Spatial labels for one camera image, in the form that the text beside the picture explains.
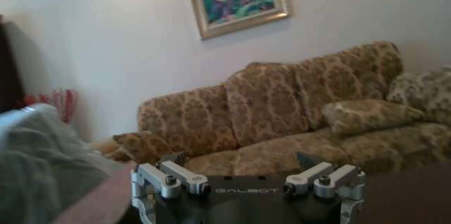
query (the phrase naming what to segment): sofa cushion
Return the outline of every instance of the sofa cushion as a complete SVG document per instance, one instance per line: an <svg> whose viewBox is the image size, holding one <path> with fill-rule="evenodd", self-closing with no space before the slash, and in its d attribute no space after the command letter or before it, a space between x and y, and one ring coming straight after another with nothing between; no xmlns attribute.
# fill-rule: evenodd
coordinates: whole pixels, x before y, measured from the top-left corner
<svg viewBox="0 0 451 224"><path fill-rule="evenodd" d="M189 157L236 149L222 85L153 98L140 105L138 129Z"/></svg>
<svg viewBox="0 0 451 224"><path fill-rule="evenodd" d="M406 105L365 99L326 104L322 115L337 135L354 135L386 129L424 118L424 113Z"/></svg>
<svg viewBox="0 0 451 224"><path fill-rule="evenodd" d="M168 143L150 132L125 133L112 137L125 155L137 163L154 164L172 153Z"/></svg>
<svg viewBox="0 0 451 224"><path fill-rule="evenodd" d="M326 161L344 164L348 161L342 150L317 133L302 133L276 138L237 151L234 175L265 175L298 173L296 153L320 156Z"/></svg>
<svg viewBox="0 0 451 224"><path fill-rule="evenodd" d="M236 140L246 146L308 130L289 68L260 64L224 83Z"/></svg>
<svg viewBox="0 0 451 224"><path fill-rule="evenodd" d="M426 120L451 126L451 69L398 76L389 87L386 100L426 112Z"/></svg>
<svg viewBox="0 0 451 224"><path fill-rule="evenodd" d="M340 147L368 174L398 171L451 157L451 128L414 123L348 137Z"/></svg>
<svg viewBox="0 0 451 224"><path fill-rule="evenodd" d="M301 102L313 129L324 125L321 108L344 100L384 99L388 85L401 73L394 44L374 42L306 60L294 70Z"/></svg>
<svg viewBox="0 0 451 224"><path fill-rule="evenodd" d="M230 150L190 158L184 167L201 175L233 175L236 153Z"/></svg>

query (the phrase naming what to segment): sofa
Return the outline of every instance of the sofa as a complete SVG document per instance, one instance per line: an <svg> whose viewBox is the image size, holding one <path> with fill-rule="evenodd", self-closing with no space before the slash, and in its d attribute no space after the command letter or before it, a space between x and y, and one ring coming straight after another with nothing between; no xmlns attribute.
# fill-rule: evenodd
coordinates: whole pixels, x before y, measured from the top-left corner
<svg viewBox="0 0 451 224"><path fill-rule="evenodd" d="M185 168L204 175L298 173L305 167L297 152L357 165L368 174L396 172L451 157L449 93L451 69L402 74L390 42L292 64L250 63L217 86L145 101L138 132L114 135L102 152L114 160L153 164L185 151ZM334 133L324 107L358 100L369 120L384 118L384 126ZM394 123L400 111L377 109L384 102L421 115ZM344 115L350 120L341 128L360 130L358 116Z"/></svg>

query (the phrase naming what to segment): sofa armrest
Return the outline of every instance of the sofa armrest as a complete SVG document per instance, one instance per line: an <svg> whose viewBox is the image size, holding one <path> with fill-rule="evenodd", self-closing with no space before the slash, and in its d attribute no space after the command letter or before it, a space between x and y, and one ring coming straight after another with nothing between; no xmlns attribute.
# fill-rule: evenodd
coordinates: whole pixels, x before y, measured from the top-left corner
<svg viewBox="0 0 451 224"><path fill-rule="evenodd" d="M98 151L104 155L112 153L120 147L113 140L113 137L105 138L101 141L94 141L89 145L93 150Z"/></svg>
<svg viewBox="0 0 451 224"><path fill-rule="evenodd" d="M137 164L154 164L164 155L173 153L169 144L152 132L125 133L112 138L118 149Z"/></svg>
<svg viewBox="0 0 451 224"><path fill-rule="evenodd" d="M93 150L98 151L105 158L116 162L128 162L132 160L113 140L113 137L105 138L98 142L92 142L89 146Z"/></svg>

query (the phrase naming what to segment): red decoration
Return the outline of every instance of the red decoration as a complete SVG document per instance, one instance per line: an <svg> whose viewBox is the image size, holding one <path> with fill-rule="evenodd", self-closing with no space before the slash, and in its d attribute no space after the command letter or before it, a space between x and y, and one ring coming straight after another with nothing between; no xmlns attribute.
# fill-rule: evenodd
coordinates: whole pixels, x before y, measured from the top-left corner
<svg viewBox="0 0 451 224"><path fill-rule="evenodd" d="M64 123L69 123L76 112L78 93L72 89L53 90L50 95L26 95L22 99L25 106L37 103L53 105Z"/></svg>

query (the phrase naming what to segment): wooden table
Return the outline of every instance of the wooden table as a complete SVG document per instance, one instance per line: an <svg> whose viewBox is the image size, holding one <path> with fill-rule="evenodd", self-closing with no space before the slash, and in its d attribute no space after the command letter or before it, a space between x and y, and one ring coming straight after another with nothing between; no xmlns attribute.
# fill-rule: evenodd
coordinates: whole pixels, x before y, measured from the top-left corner
<svg viewBox="0 0 451 224"><path fill-rule="evenodd" d="M64 213L56 224L116 223L130 203L129 163ZM366 177L357 223L451 223L451 163Z"/></svg>
<svg viewBox="0 0 451 224"><path fill-rule="evenodd" d="M357 223L451 223L451 163L366 178Z"/></svg>

